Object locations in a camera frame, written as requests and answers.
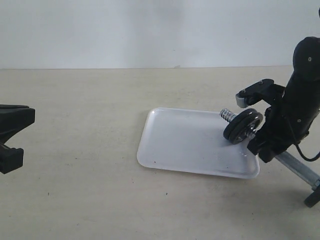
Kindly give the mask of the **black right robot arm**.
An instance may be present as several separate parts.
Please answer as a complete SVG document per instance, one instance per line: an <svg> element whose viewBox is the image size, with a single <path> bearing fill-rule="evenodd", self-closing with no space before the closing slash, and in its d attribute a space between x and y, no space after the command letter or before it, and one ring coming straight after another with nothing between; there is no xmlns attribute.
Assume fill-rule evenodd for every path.
<svg viewBox="0 0 320 240"><path fill-rule="evenodd" d="M247 148L268 163L309 134L320 113L320 39L307 36L295 47L293 73L265 110L265 122Z"/></svg>

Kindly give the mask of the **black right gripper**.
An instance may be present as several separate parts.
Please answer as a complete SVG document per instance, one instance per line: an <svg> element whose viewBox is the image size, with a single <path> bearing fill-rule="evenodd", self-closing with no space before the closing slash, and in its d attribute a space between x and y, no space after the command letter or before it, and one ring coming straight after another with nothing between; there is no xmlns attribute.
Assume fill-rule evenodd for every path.
<svg viewBox="0 0 320 240"><path fill-rule="evenodd" d="M294 145L299 154L300 142L308 136L313 123L313 108L309 104L282 102L265 111L265 123L247 145L247 149L268 163Z"/></svg>

